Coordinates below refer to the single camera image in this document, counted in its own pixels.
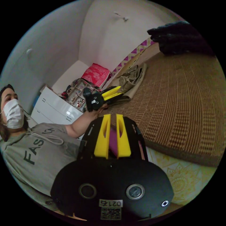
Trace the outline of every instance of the woman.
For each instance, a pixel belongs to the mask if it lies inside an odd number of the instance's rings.
[[[58,211],[50,197],[54,179],[64,166],[77,159],[77,138],[103,107],[86,111],[71,125],[41,123],[31,129],[10,84],[0,91],[0,106],[0,149],[6,165],[29,197]]]

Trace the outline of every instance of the face mask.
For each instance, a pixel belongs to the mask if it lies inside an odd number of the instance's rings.
[[[19,129],[24,125],[24,110],[17,99],[10,100],[3,108],[7,119],[7,127]]]

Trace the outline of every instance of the yellow robot part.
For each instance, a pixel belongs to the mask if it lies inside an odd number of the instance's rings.
[[[108,159],[110,126],[111,114],[104,115],[94,150],[94,155],[96,157],[105,157],[106,159]]]
[[[118,90],[119,90],[120,88],[121,88],[121,86],[117,86],[117,87],[115,87],[114,89],[111,89],[111,90],[109,90],[109,91],[103,93],[103,94],[102,94],[103,99],[106,101],[106,100],[109,100],[109,99],[111,99],[111,98],[113,98],[113,97],[116,97],[116,96],[122,94],[122,93],[118,93]]]
[[[131,150],[129,146],[127,132],[125,129],[123,115],[116,114],[116,125],[117,125],[117,146],[118,146],[117,158],[130,157]]]

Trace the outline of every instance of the screw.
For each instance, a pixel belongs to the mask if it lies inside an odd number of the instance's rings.
[[[165,207],[165,206],[167,206],[168,204],[169,204],[169,201],[165,200],[164,202],[162,202],[161,206],[162,206],[162,207]]]

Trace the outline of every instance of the white dresser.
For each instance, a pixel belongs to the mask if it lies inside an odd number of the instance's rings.
[[[45,87],[32,111],[31,118],[38,124],[72,124],[83,113]]]

